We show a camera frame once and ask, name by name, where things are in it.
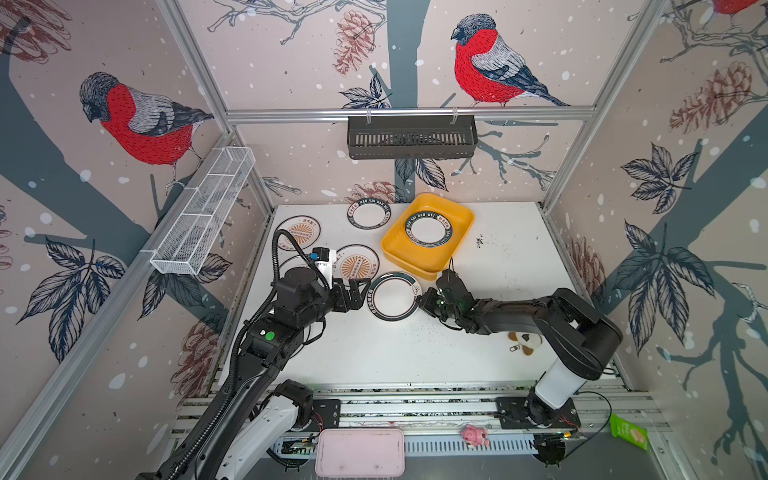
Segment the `green rim plate front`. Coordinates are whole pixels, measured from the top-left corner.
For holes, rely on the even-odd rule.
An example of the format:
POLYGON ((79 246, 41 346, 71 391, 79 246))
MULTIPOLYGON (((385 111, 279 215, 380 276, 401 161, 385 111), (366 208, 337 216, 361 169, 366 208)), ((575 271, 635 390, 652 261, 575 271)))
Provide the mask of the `green rim plate front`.
POLYGON ((412 243, 424 248, 441 247, 453 237, 451 222, 435 211, 419 211, 410 215, 404 229, 412 243))

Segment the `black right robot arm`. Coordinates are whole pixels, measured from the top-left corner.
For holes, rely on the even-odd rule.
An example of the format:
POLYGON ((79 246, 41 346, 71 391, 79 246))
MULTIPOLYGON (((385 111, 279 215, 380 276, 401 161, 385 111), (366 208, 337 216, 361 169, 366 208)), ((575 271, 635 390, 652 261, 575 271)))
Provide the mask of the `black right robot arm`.
POLYGON ((418 307, 452 330, 467 334, 535 334, 556 360, 531 388, 524 417, 549 426, 588 381, 600 379, 623 341, 620 329, 567 288, 531 300, 476 299, 458 274, 446 269, 417 298, 418 307))

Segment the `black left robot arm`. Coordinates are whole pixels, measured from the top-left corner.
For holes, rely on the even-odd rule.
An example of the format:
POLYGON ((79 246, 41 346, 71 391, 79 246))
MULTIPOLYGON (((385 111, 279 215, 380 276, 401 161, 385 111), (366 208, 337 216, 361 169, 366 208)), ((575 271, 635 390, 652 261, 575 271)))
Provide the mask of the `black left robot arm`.
POLYGON ((155 472, 142 479, 241 479, 284 433, 308 424, 313 392, 276 381, 290 359, 313 343, 305 331, 332 312, 360 309, 368 278, 333 275, 335 253, 299 250, 303 263, 282 272, 272 263, 271 290, 238 332, 224 385, 186 439, 155 472))

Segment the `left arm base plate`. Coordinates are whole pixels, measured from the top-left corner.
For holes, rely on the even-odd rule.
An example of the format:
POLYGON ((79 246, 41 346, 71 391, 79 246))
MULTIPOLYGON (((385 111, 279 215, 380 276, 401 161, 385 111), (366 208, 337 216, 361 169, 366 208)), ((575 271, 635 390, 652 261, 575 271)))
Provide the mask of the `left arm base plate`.
POLYGON ((292 429, 293 432, 320 433, 340 425, 341 401, 339 399, 314 400, 308 422, 292 429))

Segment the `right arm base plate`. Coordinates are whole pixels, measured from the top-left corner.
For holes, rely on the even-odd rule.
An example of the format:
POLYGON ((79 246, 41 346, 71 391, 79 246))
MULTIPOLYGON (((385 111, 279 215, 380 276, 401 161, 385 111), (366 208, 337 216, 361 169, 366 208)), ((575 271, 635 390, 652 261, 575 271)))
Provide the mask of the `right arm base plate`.
POLYGON ((581 421, 572 399, 559 409, 554 409, 535 395, 528 397, 512 396, 495 399, 496 413, 503 429, 558 429, 575 430, 581 428, 581 421))

